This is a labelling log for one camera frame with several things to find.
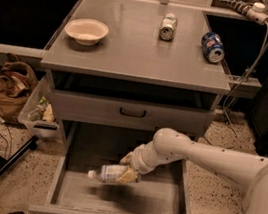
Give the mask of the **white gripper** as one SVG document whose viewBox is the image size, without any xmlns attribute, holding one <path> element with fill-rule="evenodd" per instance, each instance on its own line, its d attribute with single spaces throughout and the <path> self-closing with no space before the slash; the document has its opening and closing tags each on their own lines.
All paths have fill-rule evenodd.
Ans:
<svg viewBox="0 0 268 214">
<path fill-rule="evenodd" d="M 139 145 L 119 161 L 120 165 L 125 165 L 125 167 L 117 181 L 119 184 L 137 182 L 140 174 L 148 174 L 157 166 L 173 163 L 183 158 L 183 155 L 160 150 L 154 142 Z"/>
</svg>

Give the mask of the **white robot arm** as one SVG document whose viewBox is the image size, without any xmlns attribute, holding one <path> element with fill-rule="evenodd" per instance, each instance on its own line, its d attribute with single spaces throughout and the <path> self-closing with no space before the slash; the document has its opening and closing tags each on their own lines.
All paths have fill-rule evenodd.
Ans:
<svg viewBox="0 0 268 214">
<path fill-rule="evenodd" d="M 186 159 L 245 191 L 241 214 L 268 214 L 268 157 L 205 145 L 174 129 L 159 129 L 151 142 L 139 145 L 123 159 L 138 174 Z"/>
</svg>

